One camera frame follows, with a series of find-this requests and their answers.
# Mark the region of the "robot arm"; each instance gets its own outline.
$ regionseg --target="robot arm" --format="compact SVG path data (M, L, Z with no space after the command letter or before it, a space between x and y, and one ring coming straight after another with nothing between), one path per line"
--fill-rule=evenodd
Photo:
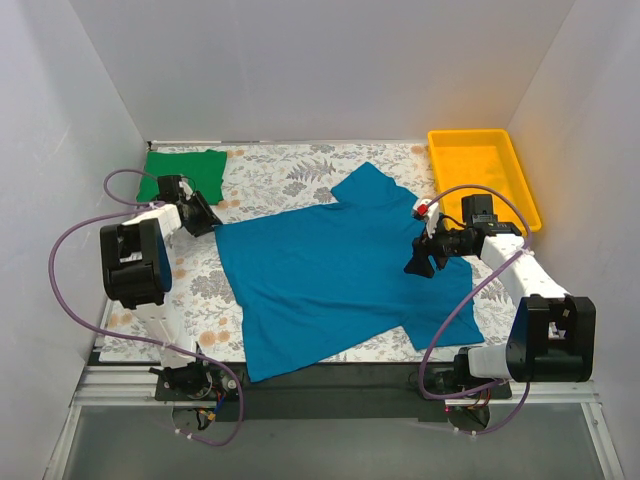
M432 278L449 257L477 255L497 270L523 248L518 228L500 222L491 195L462 199L464 224L447 229L437 203L427 208L419 200L413 216L425 222L413 242L406 273ZM515 305L513 327L506 344L463 348L454 360L461 383L470 379L502 378L518 382L584 382L591 376L595 335L595 306L587 297L574 297L554 282L532 254L525 253L500 275Z
M158 177L158 187L157 200L164 205L122 224L101 228L104 288L110 299L132 310L151 337L195 352L195 342L180 318L168 314L171 304L165 302L173 283L171 238L182 227L198 237L222 222L202 194L192 192L180 176ZM183 390L188 383L194 383L194 376L200 377L195 383L207 383L198 372L194 375L192 367L187 368L193 364L192 357L168 349L160 349L159 353L165 369L162 374L167 376L168 383L176 388L182 384Z

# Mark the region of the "glass panel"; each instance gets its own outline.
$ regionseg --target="glass panel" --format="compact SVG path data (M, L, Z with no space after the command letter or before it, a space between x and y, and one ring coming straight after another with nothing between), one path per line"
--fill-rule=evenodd
M491 407L491 423L511 408ZM195 413L176 421L195 427ZM526 405L476 439L414 420L254 420L212 448L175 435L171 422L169 407L84 407L65 478L604 478L578 404ZM222 438L232 426L204 433Z

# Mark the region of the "floral pattern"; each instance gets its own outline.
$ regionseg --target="floral pattern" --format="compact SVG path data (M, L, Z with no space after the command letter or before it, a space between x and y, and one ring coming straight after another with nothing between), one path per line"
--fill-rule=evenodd
M272 215L335 201L330 189L362 163L369 161L398 185L418 196L432 196L435 182L424 145L245 145L161 147L163 153L226 150L222 185L225 200L213 209L225 223ZM193 238L178 232L172 242L173 288L167 295L172 314L179 315L203 352L226 362L245 360L242 309L224 275L215 235ZM477 258L467 258L477 285L490 273ZM106 327L145 336L142 323L118 302L109 302ZM511 330L515 307L501 283L494 281L474 299L474 317L485 344L504 342ZM458 347L435 349L432 358L451 361ZM377 335L327 362L412 362L416 351L401 327ZM102 361L157 361L155 347L105 338Z

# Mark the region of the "t-shirt sleeve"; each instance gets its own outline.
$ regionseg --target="t-shirt sleeve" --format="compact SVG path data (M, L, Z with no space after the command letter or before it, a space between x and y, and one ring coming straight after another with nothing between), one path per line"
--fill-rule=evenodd
M339 202L355 205L382 205L400 195L413 195L405 188L398 187L392 178L369 162L333 187L331 193Z

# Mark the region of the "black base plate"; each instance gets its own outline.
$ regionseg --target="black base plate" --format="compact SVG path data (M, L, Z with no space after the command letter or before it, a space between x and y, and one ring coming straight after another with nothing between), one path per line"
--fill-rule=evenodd
M425 400L418 391L415 363L325 363L270 378L249 381L245 363L227 364L244 387L245 419L346 419L417 418L423 422L446 422L444 402ZM429 379L453 368L450 363L434 363ZM492 398L510 398L508 385L496 387ZM158 381L155 399L161 402L187 401L188 396L164 387ZM202 399L215 401L215 396ZM238 403L225 402L216 421L235 422Z

